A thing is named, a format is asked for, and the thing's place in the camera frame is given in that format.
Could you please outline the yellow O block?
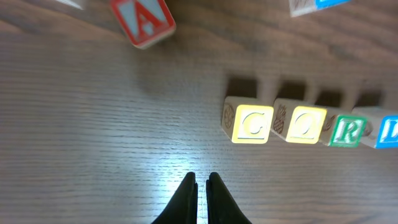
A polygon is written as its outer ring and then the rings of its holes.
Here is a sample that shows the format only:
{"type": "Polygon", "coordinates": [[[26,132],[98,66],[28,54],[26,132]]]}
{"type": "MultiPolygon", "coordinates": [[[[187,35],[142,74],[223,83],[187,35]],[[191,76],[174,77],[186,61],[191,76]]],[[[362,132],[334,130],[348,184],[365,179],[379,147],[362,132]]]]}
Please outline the yellow O block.
{"type": "Polygon", "coordinates": [[[327,109],[301,100],[277,98],[271,131],[286,142],[316,144],[319,140],[327,109]]]}

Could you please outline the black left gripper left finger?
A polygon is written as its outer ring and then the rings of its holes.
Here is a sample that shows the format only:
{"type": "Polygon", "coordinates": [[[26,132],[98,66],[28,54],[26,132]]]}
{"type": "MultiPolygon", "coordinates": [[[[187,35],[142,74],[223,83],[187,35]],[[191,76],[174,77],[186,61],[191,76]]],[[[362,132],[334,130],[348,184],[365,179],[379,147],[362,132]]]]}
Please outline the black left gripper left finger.
{"type": "Polygon", "coordinates": [[[198,184],[188,172],[162,213],[152,224],[197,224],[198,184]]]}

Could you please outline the yellow C block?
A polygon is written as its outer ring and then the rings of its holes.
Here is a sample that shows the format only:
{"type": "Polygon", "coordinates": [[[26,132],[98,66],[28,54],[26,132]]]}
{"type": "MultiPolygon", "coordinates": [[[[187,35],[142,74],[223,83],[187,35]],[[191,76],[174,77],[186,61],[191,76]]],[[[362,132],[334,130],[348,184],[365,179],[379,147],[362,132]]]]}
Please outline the yellow C block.
{"type": "Polygon", "coordinates": [[[221,115],[221,127],[234,144],[265,144],[271,131],[272,106],[257,98],[227,96],[221,115]]]}

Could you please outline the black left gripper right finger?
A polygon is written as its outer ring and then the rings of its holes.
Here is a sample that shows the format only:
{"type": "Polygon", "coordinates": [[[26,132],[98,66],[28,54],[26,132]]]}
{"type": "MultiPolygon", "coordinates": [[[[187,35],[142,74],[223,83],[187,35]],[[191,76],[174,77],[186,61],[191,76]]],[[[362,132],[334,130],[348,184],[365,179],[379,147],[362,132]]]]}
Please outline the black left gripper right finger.
{"type": "Polygon", "coordinates": [[[217,172],[206,181],[209,224],[251,224],[217,172]]]}

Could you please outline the blue L block front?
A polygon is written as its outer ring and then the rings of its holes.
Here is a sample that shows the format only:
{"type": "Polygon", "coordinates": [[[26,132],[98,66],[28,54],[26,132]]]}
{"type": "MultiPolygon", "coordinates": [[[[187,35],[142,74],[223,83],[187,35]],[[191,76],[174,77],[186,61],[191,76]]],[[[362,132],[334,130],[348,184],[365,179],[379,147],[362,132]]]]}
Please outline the blue L block front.
{"type": "Polygon", "coordinates": [[[375,149],[397,148],[397,111],[362,106],[352,112],[367,119],[361,143],[375,149]]]}

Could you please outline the green R block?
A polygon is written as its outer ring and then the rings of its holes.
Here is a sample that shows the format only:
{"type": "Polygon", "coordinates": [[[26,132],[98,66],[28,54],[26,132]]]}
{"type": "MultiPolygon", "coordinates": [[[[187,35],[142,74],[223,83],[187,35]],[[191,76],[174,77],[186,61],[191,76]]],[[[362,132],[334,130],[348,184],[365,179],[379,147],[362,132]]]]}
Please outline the green R block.
{"type": "Polygon", "coordinates": [[[326,107],[319,141],[328,147],[358,147],[367,118],[340,108],[326,107]]]}

